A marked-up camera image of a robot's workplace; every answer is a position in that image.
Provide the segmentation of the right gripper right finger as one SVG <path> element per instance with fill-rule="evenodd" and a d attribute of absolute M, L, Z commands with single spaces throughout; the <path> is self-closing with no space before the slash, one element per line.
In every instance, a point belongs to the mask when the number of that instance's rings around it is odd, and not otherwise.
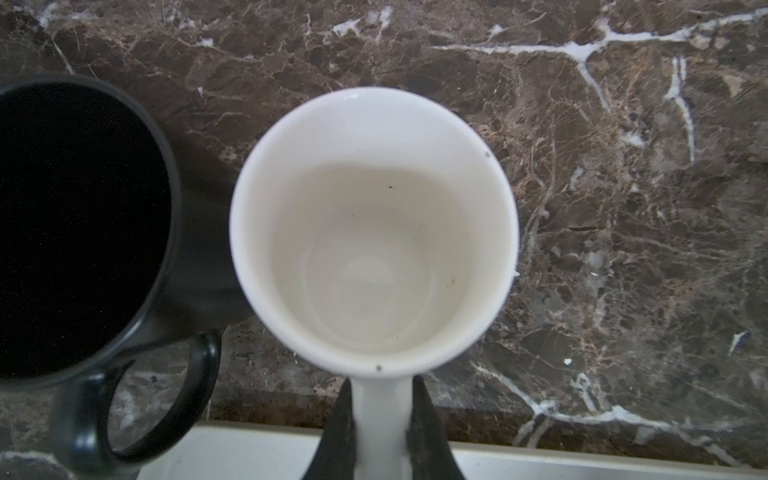
<path fill-rule="evenodd" d="M 412 479 L 464 480 L 421 375 L 413 378 L 412 388 L 412 413 L 407 431 Z"/>

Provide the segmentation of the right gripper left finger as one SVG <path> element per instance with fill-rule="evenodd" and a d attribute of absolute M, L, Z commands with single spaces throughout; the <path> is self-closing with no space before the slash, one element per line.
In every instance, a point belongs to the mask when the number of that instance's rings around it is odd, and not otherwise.
<path fill-rule="evenodd" d="M 346 379 L 303 480 L 353 480 L 356 430 L 351 381 Z"/>

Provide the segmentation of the white ribbed mug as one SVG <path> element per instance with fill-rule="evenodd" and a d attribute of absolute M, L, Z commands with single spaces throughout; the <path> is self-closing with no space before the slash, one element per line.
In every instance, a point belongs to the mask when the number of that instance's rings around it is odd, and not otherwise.
<path fill-rule="evenodd" d="M 516 271 L 516 205 L 491 149 L 413 93 L 319 96 L 248 156 L 229 238 L 269 331 L 350 380 L 354 477 L 413 477 L 414 380 L 487 331 Z"/>

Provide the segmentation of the black mug white rim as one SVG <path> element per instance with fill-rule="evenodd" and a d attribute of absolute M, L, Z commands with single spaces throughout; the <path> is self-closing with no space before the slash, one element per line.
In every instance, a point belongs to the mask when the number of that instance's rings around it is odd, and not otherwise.
<path fill-rule="evenodd" d="M 51 448 L 78 475 L 140 469 L 196 423 L 222 334 L 249 318 L 229 211 L 236 171 L 106 82 L 43 74 L 1 89 L 1 386 L 55 387 Z M 108 415 L 142 353 L 189 344 L 166 415 L 117 449 Z"/>

